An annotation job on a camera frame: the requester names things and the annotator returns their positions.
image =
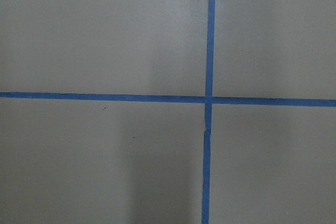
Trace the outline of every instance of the gray panel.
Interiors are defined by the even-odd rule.
[[[1,223],[198,223],[203,105],[0,99]]]
[[[336,109],[214,105],[210,223],[335,223]]]
[[[1,91],[204,94],[207,0],[0,0],[0,14]]]
[[[216,0],[214,95],[336,99],[336,0]]]

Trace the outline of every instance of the blue tape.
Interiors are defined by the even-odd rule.
[[[208,0],[208,31],[207,31],[207,45],[206,45],[206,77],[205,77],[205,99],[204,99],[205,132],[204,132],[204,145],[203,145],[202,224],[209,223],[214,36],[215,36],[215,0]]]
[[[31,99],[61,99],[61,100],[204,103],[204,97],[178,96],[178,95],[72,94],[72,93],[62,94],[62,93],[0,92],[0,97],[31,98]]]
[[[212,102],[216,104],[336,107],[336,100],[323,99],[213,97]]]

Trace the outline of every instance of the horizontal blue line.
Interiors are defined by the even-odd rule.
[[[215,104],[336,107],[336,100],[291,98],[213,97]]]
[[[204,97],[178,95],[137,95],[137,94],[63,94],[39,92],[0,92],[5,98],[129,101],[129,102],[179,102],[205,103]],[[336,107],[336,100],[291,99],[291,98],[251,98],[251,97],[213,97],[213,104],[245,104],[274,106]]]
[[[0,92],[0,97],[30,98],[30,99],[61,99],[61,100],[94,100],[94,101],[204,103],[204,97],[178,96],[178,95]]]

